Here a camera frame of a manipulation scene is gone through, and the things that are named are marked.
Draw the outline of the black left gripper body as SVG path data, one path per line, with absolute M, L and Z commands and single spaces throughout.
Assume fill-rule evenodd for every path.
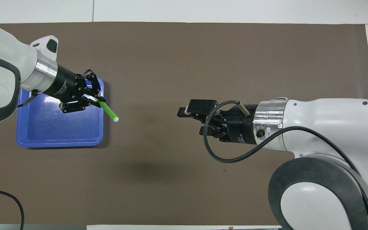
M 59 65 L 57 74 L 52 85 L 45 91 L 45 94 L 60 100 L 62 103 L 76 101 L 77 89 L 75 83 L 81 74 L 75 74 L 72 71 Z

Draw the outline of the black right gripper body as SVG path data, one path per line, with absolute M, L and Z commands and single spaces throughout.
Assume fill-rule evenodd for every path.
M 250 112 L 250 116 L 245 116 L 237 106 L 233 106 L 226 111 L 229 142 L 256 144 L 253 119 L 257 106 L 255 104 L 249 104 L 245 105 L 245 107 Z

